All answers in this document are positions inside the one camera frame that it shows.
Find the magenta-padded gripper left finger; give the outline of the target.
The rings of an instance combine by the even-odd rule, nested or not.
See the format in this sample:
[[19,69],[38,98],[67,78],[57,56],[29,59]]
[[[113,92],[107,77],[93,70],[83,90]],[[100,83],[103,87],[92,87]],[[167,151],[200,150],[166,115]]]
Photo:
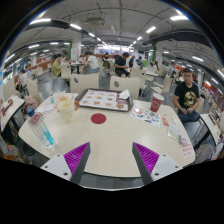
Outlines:
[[90,155],[90,143],[84,143],[66,154],[56,154],[42,169],[72,183],[79,184]]

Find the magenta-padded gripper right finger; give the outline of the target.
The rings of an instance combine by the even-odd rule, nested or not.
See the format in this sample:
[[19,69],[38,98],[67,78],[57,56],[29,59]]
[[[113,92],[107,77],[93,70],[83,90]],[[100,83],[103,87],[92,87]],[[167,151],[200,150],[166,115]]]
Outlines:
[[169,155],[159,155],[138,143],[133,143],[132,153],[145,185],[182,169],[182,167]]

